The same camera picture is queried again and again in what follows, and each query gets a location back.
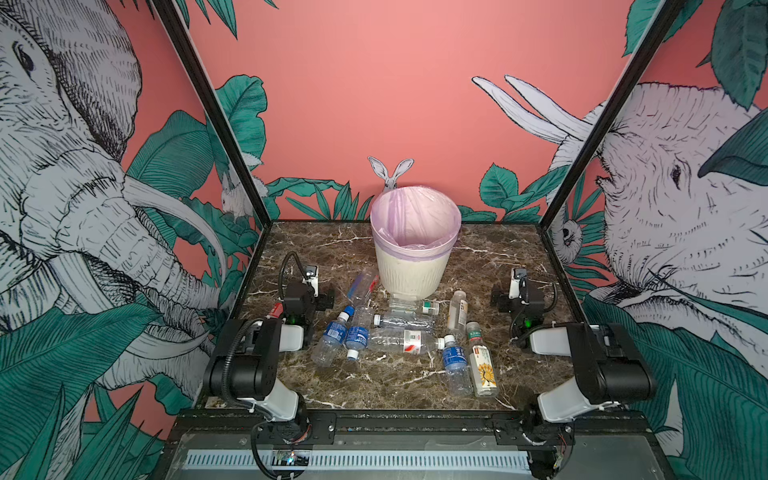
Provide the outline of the red label cola bottle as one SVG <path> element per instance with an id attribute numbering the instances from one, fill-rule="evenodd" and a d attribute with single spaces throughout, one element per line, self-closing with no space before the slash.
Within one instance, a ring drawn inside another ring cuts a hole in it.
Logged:
<path id="1" fill-rule="evenodd" d="M 379 282 L 378 271 L 375 268 L 363 269 L 352 282 L 347 299 L 354 308 L 366 307 L 373 291 Z"/>

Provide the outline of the yellow flower label bottle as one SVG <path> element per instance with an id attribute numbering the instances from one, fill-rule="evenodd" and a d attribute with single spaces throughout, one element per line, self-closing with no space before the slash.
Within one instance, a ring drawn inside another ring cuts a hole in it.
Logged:
<path id="1" fill-rule="evenodd" d="M 466 324 L 469 345 L 468 359 L 475 395 L 477 397 L 495 397 L 499 387 L 495 377 L 492 356 L 477 322 Z"/>

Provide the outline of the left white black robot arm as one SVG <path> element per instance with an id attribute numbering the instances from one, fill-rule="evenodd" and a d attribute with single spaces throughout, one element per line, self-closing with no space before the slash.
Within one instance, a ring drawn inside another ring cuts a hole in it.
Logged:
<path id="1" fill-rule="evenodd" d="M 306 440 L 311 420 L 303 396 L 278 379 L 279 355 L 310 346 L 314 319 L 335 303 L 332 289 L 293 280 L 287 297 L 263 317 L 224 327 L 203 375 L 203 392 L 263 416 L 287 444 Z"/>

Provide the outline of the clear bottle red white label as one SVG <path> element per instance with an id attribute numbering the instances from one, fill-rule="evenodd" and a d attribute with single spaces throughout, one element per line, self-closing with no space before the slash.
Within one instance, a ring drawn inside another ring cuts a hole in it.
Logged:
<path id="1" fill-rule="evenodd" d="M 421 355 L 445 348 L 445 340 L 429 331 L 376 328 L 370 333 L 367 350 L 382 353 Z"/>

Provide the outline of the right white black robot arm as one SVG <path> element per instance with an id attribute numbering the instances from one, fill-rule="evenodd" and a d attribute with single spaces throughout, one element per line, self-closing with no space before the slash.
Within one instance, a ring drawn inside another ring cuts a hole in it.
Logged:
<path id="1" fill-rule="evenodd" d="M 560 442 L 555 428 L 578 417 L 652 399 L 657 382 L 627 329 L 618 323 L 546 323 L 544 315 L 557 304 L 514 279 L 494 286 L 490 305 L 510 316 L 510 341 L 545 356 L 568 357 L 573 375 L 558 387 L 536 396 L 520 418 L 523 438 L 540 446 Z"/>

